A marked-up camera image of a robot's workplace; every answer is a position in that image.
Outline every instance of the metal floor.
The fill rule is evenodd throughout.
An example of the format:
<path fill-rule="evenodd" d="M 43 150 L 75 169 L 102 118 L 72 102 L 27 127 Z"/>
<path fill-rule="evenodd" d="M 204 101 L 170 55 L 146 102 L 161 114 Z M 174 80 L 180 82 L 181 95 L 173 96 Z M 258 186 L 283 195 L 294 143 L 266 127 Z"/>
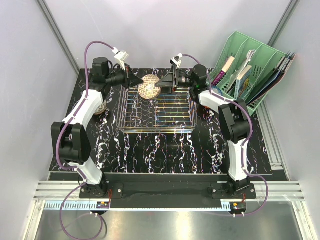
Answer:
<path fill-rule="evenodd" d="M 247 212 L 258 208 L 248 202 Z M 64 211 L 67 231 L 76 238 L 97 234 L 100 221 L 93 216 L 76 218 L 84 211 Z M 107 225 L 97 240 L 301 240 L 298 223 L 289 202 L 268 202 L 252 216 L 226 217 L 210 212 L 109 211 L 103 215 Z M 61 230 L 59 211 L 43 211 L 36 240 L 69 240 Z"/>

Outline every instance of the black marble tabletop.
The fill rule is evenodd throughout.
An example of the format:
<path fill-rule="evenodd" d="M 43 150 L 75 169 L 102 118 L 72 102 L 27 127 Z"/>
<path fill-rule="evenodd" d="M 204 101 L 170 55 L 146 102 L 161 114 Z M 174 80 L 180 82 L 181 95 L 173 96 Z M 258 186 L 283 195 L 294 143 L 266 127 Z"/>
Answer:
<path fill-rule="evenodd" d="M 168 69 L 133 69 L 140 78 L 147 74 L 164 76 Z M 85 89 L 85 71 L 77 79 L 68 113 L 75 107 Z M 197 126 L 192 133 L 130 133 L 117 128 L 116 118 L 121 87 L 113 87 L 107 97 L 107 109 L 94 115 L 86 129 L 91 158 L 105 173 L 150 174 L 226 174 L 229 148 L 224 140 L 219 115 L 197 106 Z M 256 114 L 252 117 L 253 136 L 248 143 L 248 171 L 271 174 L 267 149 Z M 53 158 L 50 171 L 63 172 Z"/>

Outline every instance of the brown checkered disc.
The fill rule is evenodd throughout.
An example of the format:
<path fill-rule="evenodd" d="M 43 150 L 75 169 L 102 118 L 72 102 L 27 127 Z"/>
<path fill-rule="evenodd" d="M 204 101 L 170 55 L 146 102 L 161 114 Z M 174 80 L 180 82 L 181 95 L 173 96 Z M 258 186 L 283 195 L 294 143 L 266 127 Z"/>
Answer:
<path fill-rule="evenodd" d="M 142 80 L 144 83 L 138 86 L 138 92 L 143 99 L 153 99 L 159 95 L 161 87 L 157 87 L 155 84 L 160 79 L 156 75 L 145 75 Z"/>

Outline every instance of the wire rack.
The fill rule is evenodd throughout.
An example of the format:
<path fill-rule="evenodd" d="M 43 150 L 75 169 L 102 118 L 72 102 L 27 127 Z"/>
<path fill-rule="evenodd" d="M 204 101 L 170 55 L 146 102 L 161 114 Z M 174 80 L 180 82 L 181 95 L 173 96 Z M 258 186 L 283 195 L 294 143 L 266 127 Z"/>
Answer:
<path fill-rule="evenodd" d="M 116 119 L 124 133 L 192 133 L 197 125 L 197 105 L 187 88 L 174 94 L 143 99 L 138 88 L 121 88 Z"/>

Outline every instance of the green plastic rack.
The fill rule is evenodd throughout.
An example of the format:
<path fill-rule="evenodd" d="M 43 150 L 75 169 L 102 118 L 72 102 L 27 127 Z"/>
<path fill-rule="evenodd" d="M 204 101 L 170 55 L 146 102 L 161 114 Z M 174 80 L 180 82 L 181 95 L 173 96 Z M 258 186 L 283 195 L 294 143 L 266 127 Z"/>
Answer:
<path fill-rule="evenodd" d="M 253 55 L 251 62 L 249 63 L 249 65 L 252 66 L 252 72 L 249 78 L 248 91 L 246 95 L 243 96 L 244 100 L 247 99 L 255 86 L 259 84 L 260 81 L 262 81 L 266 77 L 266 75 L 268 75 L 268 73 L 270 73 L 272 69 L 277 66 L 281 58 L 286 55 L 283 52 L 278 51 L 240 32 L 236 31 L 235 33 L 233 33 L 226 41 L 221 56 L 214 70 L 210 73 L 210 80 L 212 82 L 220 73 L 227 58 L 230 56 L 235 58 L 227 73 L 217 84 L 217 87 L 221 89 L 224 97 L 235 100 L 232 96 L 226 93 L 226 89 L 231 75 L 240 67 L 242 62 L 246 59 L 249 50 L 256 50 L 256 52 Z M 252 114 L 257 110 L 266 96 L 267 94 L 247 106 L 250 116 L 252 116 Z"/>

